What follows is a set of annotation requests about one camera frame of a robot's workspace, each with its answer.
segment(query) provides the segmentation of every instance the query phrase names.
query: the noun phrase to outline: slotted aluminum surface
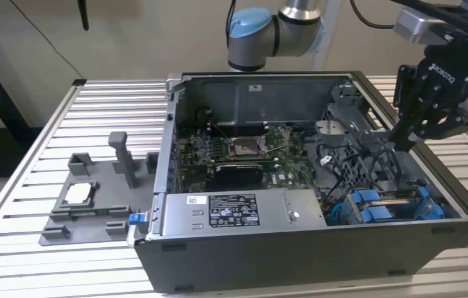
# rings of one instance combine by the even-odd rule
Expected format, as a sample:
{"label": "slotted aluminum surface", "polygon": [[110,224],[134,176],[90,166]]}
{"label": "slotted aluminum surface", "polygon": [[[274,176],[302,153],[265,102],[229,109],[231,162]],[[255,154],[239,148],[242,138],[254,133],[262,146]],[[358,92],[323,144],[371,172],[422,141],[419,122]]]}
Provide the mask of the slotted aluminum surface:
{"label": "slotted aluminum surface", "polygon": [[[394,78],[370,79],[390,101]],[[166,106],[163,84],[163,81],[89,81],[82,88],[73,87],[69,91],[0,195],[0,297],[159,297],[151,291],[134,250],[123,242],[42,247],[38,237],[67,174],[70,153],[86,151],[94,160],[113,160],[114,152],[106,146],[113,130],[127,132],[127,147],[134,157],[158,150]],[[427,144],[468,188],[468,134]],[[221,297],[468,297],[468,248],[442,252],[414,276],[198,295],[218,294]]]}

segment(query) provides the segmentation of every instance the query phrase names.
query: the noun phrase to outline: power supply label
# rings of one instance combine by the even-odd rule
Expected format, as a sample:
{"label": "power supply label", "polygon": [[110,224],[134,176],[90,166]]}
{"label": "power supply label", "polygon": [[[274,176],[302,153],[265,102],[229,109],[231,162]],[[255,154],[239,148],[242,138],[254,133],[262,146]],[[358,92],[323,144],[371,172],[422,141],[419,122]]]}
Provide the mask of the power supply label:
{"label": "power supply label", "polygon": [[255,195],[209,196],[209,225],[213,228],[258,225]]}

